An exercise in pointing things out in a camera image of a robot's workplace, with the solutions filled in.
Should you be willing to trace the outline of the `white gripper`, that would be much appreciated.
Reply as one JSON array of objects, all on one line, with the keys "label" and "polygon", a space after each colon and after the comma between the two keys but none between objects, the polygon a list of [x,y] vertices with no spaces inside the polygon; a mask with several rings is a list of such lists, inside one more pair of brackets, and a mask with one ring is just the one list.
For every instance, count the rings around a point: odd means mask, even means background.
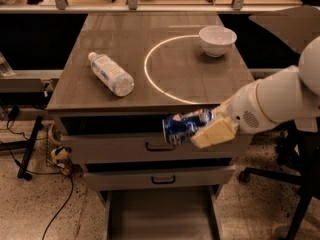
[{"label": "white gripper", "polygon": [[220,118],[200,128],[191,137],[191,142],[202,149],[234,139],[238,129],[242,133],[256,134],[275,128],[277,124],[266,116],[260,106],[257,95],[259,83],[257,80],[240,88],[230,99],[214,108],[213,116]]}]

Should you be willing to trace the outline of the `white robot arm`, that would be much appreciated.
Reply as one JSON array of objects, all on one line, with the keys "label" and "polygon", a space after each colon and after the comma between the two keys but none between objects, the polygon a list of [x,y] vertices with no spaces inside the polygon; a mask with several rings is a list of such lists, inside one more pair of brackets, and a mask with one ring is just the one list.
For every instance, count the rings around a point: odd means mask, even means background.
[{"label": "white robot arm", "polygon": [[320,117],[320,37],[311,41],[296,66],[239,89],[213,110],[213,119],[191,138],[199,148],[227,142],[238,133],[256,134],[293,121],[316,132]]}]

